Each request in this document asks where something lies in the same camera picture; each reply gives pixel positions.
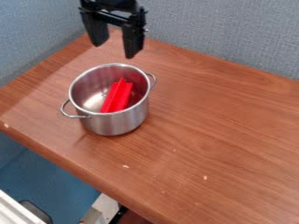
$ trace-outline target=pot rim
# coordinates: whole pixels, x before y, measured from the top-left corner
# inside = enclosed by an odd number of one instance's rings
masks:
[[[129,108],[127,109],[123,109],[123,110],[119,110],[117,112],[111,112],[111,113],[99,113],[99,112],[92,112],[92,111],[88,111],[85,110],[84,108],[81,108],[76,103],[75,101],[72,100],[72,95],[71,95],[71,90],[73,89],[73,86],[75,84],[77,83],[77,81],[89,74],[91,71],[101,68],[101,67],[112,67],[112,66],[117,66],[117,67],[131,67],[133,68],[145,78],[145,81],[147,81],[147,90],[145,90],[145,94],[144,94],[144,97],[143,99],[135,104],[132,105]],[[104,64],[104,65],[100,65],[100,66],[93,66],[89,70],[87,70],[84,73],[80,74],[80,76],[73,80],[73,82],[71,83],[69,85],[69,101],[72,103],[72,105],[75,106],[76,109],[79,109],[81,112],[84,112],[85,114],[88,115],[93,115],[93,116],[112,116],[112,115],[116,115],[116,114],[121,114],[124,112],[127,112],[128,110],[133,109],[135,107],[137,107],[145,100],[148,94],[149,94],[149,91],[151,91],[151,82],[149,82],[149,79],[145,75],[145,72],[139,69],[137,67],[135,66],[129,66],[124,63],[109,63],[109,64]]]

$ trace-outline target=red object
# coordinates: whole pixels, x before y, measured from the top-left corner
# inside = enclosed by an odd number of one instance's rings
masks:
[[[132,87],[133,83],[125,82],[124,78],[112,84],[107,94],[107,99],[99,111],[100,113],[117,112],[127,108]]]

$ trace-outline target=stainless steel pot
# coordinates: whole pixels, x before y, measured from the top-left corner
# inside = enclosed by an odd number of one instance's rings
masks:
[[[113,113],[99,113],[108,89],[121,77],[133,83],[128,107]],[[96,66],[71,83],[69,99],[63,103],[60,112],[68,118],[79,118],[87,130],[103,136],[121,135],[137,128],[145,120],[148,94],[155,83],[155,76],[133,66],[119,63]],[[69,115],[64,111],[69,102],[76,108],[76,115]]]

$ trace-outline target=blue wall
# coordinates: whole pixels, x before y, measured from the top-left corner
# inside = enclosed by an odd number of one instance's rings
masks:
[[[298,0],[139,2],[151,38],[299,79]],[[79,6],[80,0],[0,1],[0,86],[83,33]]]

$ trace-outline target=blue floor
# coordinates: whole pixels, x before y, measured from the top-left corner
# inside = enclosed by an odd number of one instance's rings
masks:
[[[99,196],[89,185],[0,133],[0,189],[29,200],[53,224],[77,224]]]

